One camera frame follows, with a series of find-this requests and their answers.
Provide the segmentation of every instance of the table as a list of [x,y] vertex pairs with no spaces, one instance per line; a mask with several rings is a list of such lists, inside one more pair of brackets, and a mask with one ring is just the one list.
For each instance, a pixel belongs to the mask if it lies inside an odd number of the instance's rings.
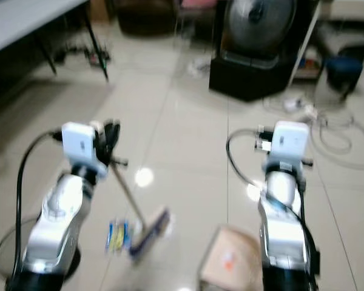
[[297,60],[291,73],[288,86],[292,84],[294,76],[297,73],[299,63],[306,51],[310,37],[314,30],[317,20],[359,20],[364,21],[364,0],[319,0],[313,17],[311,19],[308,31],[306,33],[303,44],[298,52]]
[[[87,2],[89,0],[0,0],[0,50]],[[106,66],[85,9],[83,16],[100,67],[108,80]],[[53,61],[42,42],[39,38],[36,40],[52,70],[56,73]]]

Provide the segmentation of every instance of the tile floor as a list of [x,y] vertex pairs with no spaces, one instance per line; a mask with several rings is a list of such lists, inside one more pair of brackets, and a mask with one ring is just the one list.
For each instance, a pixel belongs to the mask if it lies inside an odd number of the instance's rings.
[[[198,265],[220,224],[258,236],[257,203],[228,167],[227,135],[292,117],[267,111],[261,101],[245,103],[210,92],[208,78],[192,79],[186,65],[204,55],[201,49],[173,47],[171,39],[128,39],[116,27],[98,29],[98,35],[113,56],[108,84],[101,72],[78,59],[59,68],[55,78],[44,65],[0,113],[0,239],[15,219],[16,174],[30,139],[66,121],[118,118],[122,131],[115,153],[130,159],[124,174],[145,213],[159,204],[170,207],[173,228],[138,266],[124,255],[105,255],[109,220],[132,216],[121,189],[108,177],[98,186],[81,231],[80,268],[64,290],[195,290]],[[364,125],[364,74],[348,107]],[[356,129],[346,134],[353,149],[344,158],[364,162],[364,136]],[[240,138],[233,151],[246,174],[263,178],[264,155],[254,152],[253,140]],[[313,146],[307,157],[315,161],[306,172],[306,216],[322,253],[320,290],[364,291],[364,171],[339,167]],[[43,194],[64,167],[60,148],[52,143],[31,156],[24,216],[38,212]],[[142,167],[154,175],[145,188],[134,179]]]

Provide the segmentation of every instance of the white table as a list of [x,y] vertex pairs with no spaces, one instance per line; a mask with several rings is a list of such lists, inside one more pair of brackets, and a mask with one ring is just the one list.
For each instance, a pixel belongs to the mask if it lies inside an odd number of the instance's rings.
[[[88,1],[0,0],[0,50]],[[99,53],[98,44],[86,13],[84,17],[93,45],[99,56],[100,66],[104,70],[106,78],[108,78],[104,61]]]
[[306,33],[305,39],[303,41],[303,44],[298,52],[297,60],[292,70],[288,86],[290,86],[292,84],[292,81],[294,80],[294,76],[297,73],[299,63],[309,44],[309,40],[314,30],[315,24],[319,19],[364,21],[364,0],[333,0],[333,1],[319,0],[315,8],[308,31]]

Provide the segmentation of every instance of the broom handle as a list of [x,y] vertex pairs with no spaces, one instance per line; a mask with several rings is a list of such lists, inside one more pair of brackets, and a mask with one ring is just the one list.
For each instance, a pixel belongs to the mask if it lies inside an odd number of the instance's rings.
[[115,164],[111,164],[111,166],[112,166],[112,170],[113,170],[117,180],[119,181],[121,187],[124,190],[124,194],[126,195],[126,197],[127,197],[128,201],[130,202],[133,210],[135,211],[137,217],[139,218],[143,230],[147,229],[146,220],[144,219],[143,214],[141,213],[138,205],[136,204],[136,201],[134,200],[133,195],[132,195],[131,191],[129,190],[129,187],[127,185],[126,180],[123,178],[123,176],[121,176],[121,174],[120,174],[120,172],[117,169],[117,166]]

